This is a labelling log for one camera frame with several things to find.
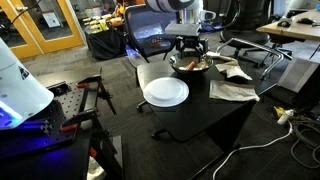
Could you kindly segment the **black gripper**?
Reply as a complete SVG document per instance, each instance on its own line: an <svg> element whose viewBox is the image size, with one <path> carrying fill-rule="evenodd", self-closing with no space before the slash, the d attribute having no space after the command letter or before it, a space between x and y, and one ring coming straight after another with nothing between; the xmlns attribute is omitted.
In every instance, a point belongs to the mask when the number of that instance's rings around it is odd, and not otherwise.
<svg viewBox="0 0 320 180"><path fill-rule="evenodd" d="M184 50L186 48L194 49L198 54L198 63L206 58L208 51L208 39L201 39L199 36L178 36L176 40L176 50L180 52L180 58L185 58Z"/></svg>

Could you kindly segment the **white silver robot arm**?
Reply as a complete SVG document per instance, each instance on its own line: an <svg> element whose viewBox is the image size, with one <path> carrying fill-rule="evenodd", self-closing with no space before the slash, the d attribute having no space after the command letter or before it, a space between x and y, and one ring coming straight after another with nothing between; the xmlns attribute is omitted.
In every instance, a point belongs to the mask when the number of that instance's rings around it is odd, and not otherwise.
<svg viewBox="0 0 320 180"><path fill-rule="evenodd" d="M176 37L176 50L181 58L186 49L193 49L198 61L208 51L208 41L199 37L201 23L216 18L216 13L203 9L203 0L145 0L149 9L159 13L175 13L176 21L165 33Z"/></svg>

